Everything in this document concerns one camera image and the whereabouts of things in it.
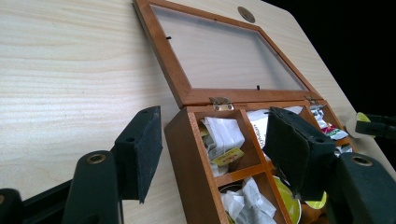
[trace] yellow object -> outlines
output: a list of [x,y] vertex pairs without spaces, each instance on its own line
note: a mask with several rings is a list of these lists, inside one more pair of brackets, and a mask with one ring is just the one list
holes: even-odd
[[320,209],[326,204],[327,193],[323,192],[323,197],[319,202],[314,201],[305,201],[311,208]]
[[356,118],[357,118],[358,121],[371,122],[371,121],[369,120],[369,118],[367,118],[367,116],[366,116],[365,114],[361,113],[361,112],[359,112],[359,113],[356,115]]
[[293,198],[291,190],[280,181],[279,177],[274,176],[274,180],[279,190],[280,196],[282,197],[283,203],[288,210],[291,222],[297,224],[301,218],[301,204],[300,201]]
[[227,151],[226,153],[222,154],[221,156],[213,159],[212,162],[215,163],[217,166],[223,166],[241,158],[243,155],[245,155],[244,151],[242,151],[238,147],[235,147]]

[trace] light wood table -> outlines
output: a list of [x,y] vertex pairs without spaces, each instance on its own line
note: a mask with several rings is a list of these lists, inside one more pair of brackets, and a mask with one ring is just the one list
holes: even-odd
[[[289,12],[259,0],[173,2],[240,21],[246,7],[343,124],[356,114]],[[80,157],[110,150],[154,105],[163,126],[179,110],[130,1],[0,0],[0,189],[26,200],[71,179]],[[374,139],[353,144],[396,179]],[[186,223],[164,136],[163,146],[145,203],[124,202],[126,223]]]

